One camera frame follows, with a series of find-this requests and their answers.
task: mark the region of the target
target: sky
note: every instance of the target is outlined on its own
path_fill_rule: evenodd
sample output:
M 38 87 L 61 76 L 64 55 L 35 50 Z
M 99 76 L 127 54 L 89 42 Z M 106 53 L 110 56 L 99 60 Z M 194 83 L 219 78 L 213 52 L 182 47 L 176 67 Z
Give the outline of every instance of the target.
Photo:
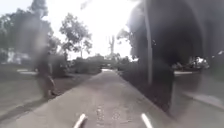
M 91 0 L 84 10 L 80 10 L 80 5 L 84 0 L 47 0 L 49 14 L 45 20 L 51 22 L 54 35 L 60 39 L 65 37 L 59 32 L 61 22 L 68 13 L 77 15 L 88 26 L 92 33 L 93 48 L 91 55 L 100 53 L 109 54 L 108 36 L 116 35 L 125 26 L 131 9 L 136 5 L 128 0 Z M 16 11 L 17 8 L 27 9 L 32 0 L 0 0 L 0 14 Z M 115 53 L 120 53 L 122 57 L 130 54 L 129 43 L 115 45 Z

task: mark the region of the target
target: sidewalk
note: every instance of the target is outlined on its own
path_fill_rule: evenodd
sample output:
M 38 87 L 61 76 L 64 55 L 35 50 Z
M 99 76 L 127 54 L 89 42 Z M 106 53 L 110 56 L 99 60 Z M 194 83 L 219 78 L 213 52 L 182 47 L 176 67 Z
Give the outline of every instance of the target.
M 170 109 L 173 118 L 189 128 L 223 128 L 222 82 L 201 74 L 182 78 L 176 80 L 173 88 Z
M 224 110 L 224 82 L 206 75 L 199 76 L 198 74 L 196 77 L 199 78 L 199 81 L 196 83 L 182 83 L 178 85 L 183 94 Z
M 72 128 L 82 113 L 88 116 L 86 128 L 145 128 L 140 118 L 142 113 L 150 118 L 153 128 L 177 127 L 174 121 L 112 71 L 98 74 L 0 127 Z

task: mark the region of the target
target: pole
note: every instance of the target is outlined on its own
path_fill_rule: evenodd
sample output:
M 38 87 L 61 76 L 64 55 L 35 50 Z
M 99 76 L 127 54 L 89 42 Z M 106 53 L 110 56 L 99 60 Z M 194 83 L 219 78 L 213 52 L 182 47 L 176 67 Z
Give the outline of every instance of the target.
M 152 45 L 151 45 L 151 33 L 150 33 L 150 24 L 149 24 L 149 6 L 150 0 L 144 0 L 144 13 L 145 13 L 145 24 L 146 24 L 146 33 L 148 40 L 148 84 L 152 83 Z

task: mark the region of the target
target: pedestrian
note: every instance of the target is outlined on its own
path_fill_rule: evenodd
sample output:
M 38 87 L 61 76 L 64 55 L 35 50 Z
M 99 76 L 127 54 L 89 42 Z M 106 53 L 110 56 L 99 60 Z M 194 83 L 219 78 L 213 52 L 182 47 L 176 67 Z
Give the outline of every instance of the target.
M 55 92 L 55 83 L 51 76 L 51 67 L 49 64 L 50 52 L 46 48 L 38 55 L 36 68 L 39 76 L 39 85 L 45 98 L 49 96 L 57 96 Z

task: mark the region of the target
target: bush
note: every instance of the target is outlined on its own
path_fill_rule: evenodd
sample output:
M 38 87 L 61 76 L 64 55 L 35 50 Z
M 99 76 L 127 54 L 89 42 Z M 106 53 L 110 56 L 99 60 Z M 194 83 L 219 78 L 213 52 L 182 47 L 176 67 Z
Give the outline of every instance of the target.
M 96 74 L 101 72 L 102 65 L 98 60 L 77 58 L 71 68 L 74 73 Z

